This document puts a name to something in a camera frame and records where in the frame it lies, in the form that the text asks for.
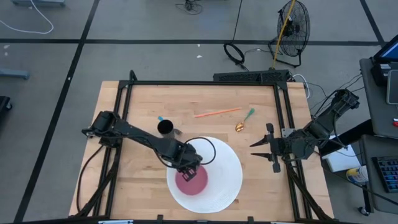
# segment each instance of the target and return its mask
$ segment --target teal handle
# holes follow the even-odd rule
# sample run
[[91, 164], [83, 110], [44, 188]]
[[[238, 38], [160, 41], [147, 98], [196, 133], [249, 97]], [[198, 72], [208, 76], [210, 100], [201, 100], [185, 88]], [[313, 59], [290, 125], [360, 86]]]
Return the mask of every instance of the teal handle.
[[251, 110], [249, 111], [248, 115], [247, 115], [246, 118], [243, 120], [243, 122], [244, 122], [245, 120], [247, 120], [247, 119], [250, 117], [250, 115], [252, 115], [253, 113], [254, 113], [254, 108], [251, 108]]

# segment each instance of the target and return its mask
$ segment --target gray floor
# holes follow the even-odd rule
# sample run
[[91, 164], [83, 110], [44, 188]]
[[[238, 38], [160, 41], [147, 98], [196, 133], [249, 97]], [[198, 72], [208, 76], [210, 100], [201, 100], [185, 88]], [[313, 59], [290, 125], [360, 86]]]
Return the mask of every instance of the gray floor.
[[[203, 0], [204, 11], [189, 16], [174, 7], [182, 0], [101, 0], [89, 39], [230, 39], [239, 0]], [[287, 1], [244, 1], [236, 39], [269, 40], [276, 36], [277, 11]], [[384, 40], [398, 33], [394, 20], [398, 2], [367, 0]], [[0, 24], [2, 38], [79, 39], [93, 0], [66, 0], [66, 7], [41, 7], [55, 29], [49, 35], [14, 32]], [[359, 0], [305, 0], [312, 20], [310, 40], [377, 41]], [[0, 20], [21, 29], [41, 30], [48, 24], [27, 7], [0, 2]], [[0, 130], [0, 223], [12, 222], [40, 151], [76, 44], [0, 44], [0, 67], [28, 70], [29, 80], [0, 78], [0, 95], [12, 97], [14, 109]], [[263, 45], [240, 45], [242, 50]], [[303, 65], [289, 68], [326, 93], [359, 74], [359, 59], [374, 55], [380, 47], [307, 46]], [[267, 70], [270, 54], [247, 54], [250, 70]], [[277, 68], [288, 68], [278, 64]], [[87, 127], [103, 80], [120, 80], [133, 69], [140, 80], [212, 80], [214, 73], [238, 72], [222, 45], [106, 45], [86, 44], [50, 144], [25, 221], [68, 215], [80, 167]], [[350, 89], [362, 87], [360, 80]], [[310, 86], [310, 107], [323, 99]], [[369, 118], [364, 91], [361, 106], [338, 121], [343, 132]], [[364, 217], [362, 191], [325, 174], [336, 218], [347, 222], [394, 223], [397, 215], [376, 212]]]

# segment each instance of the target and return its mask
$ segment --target white plate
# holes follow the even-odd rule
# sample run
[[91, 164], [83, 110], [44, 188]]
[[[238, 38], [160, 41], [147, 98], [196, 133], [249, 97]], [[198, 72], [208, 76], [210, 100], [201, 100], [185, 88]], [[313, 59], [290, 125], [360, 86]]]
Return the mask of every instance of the white plate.
[[[191, 212], [213, 213], [226, 209], [235, 200], [241, 190], [243, 173], [241, 163], [229, 145], [217, 138], [204, 138], [216, 148], [214, 161], [204, 165], [208, 174], [206, 187], [197, 195], [186, 195], [175, 183], [176, 169], [167, 168], [166, 178], [170, 193], [182, 207]], [[213, 158], [213, 147], [205, 139], [194, 139], [189, 143], [203, 157], [202, 163]]]

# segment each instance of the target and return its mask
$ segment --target wooden tabletop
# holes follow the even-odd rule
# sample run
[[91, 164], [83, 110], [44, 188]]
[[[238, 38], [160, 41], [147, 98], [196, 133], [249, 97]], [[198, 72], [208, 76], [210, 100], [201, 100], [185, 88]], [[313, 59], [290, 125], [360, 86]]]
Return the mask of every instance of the wooden tabletop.
[[[93, 119], [100, 111], [112, 111], [118, 82], [103, 82]], [[310, 121], [307, 99], [302, 83], [288, 83], [290, 104], [296, 128]], [[284, 109], [286, 127], [287, 115]], [[196, 114], [242, 107], [241, 110], [194, 118]], [[245, 122], [245, 129], [235, 131], [235, 125], [244, 119], [250, 108], [256, 112]], [[171, 120], [183, 132], [181, 141], [197, 136], [212, 136], [230, 145], [242, 165], [243, 184], [236, 200], [218, 213], [200, 214], [181, 207], [171, 196], [166, 183], [166, 168], [154, 152], [140, 144], [123, 142], [118, 179], [114, 192], [111, 218], [156, 219], [163, 214], [166, 220], [229, 220], [243, 221], [253, 216], [255, 221], [294, 221], [289, 185], [285, 167], [281, 173], [272, 171], [267, 159], [252, 156], [252, 152], [270, 152], [269, 145], [249, 147], [262, 139], [266, 123], [272, 123], [275, 137], [280, 137], [275, 98], [271, 86], [183, 86], [183, 85], [135, 85], [127, 121], [138, 128], [160, 137], [157, 133], [158, 116]], [[82, 165], [99, 148], [99, 139], [89, 139]], [[87, 166], [82, 178], [80, 205], [92, 196], [98, 186], [103, 162], [102, 150]], [[307, 189], [325, 213], [333, 217], [325, 176], [317, 154], [303, 161]], [[299, 204], [302, 199], [298, 191]], [[103, 194], [104, 201], [108, 196]], [[76, 192], [70, 214], [76, 214]], [[102, 203], [100, 214], [104, 213]]]

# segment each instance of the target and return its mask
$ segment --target computer monitor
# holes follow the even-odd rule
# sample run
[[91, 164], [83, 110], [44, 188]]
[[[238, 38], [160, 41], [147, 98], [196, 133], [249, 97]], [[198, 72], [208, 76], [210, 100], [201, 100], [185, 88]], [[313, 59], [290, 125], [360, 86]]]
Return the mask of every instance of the computer monitor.
[[373, 58], [377, 63], [398, 62], [398, 35], [388, 42]]

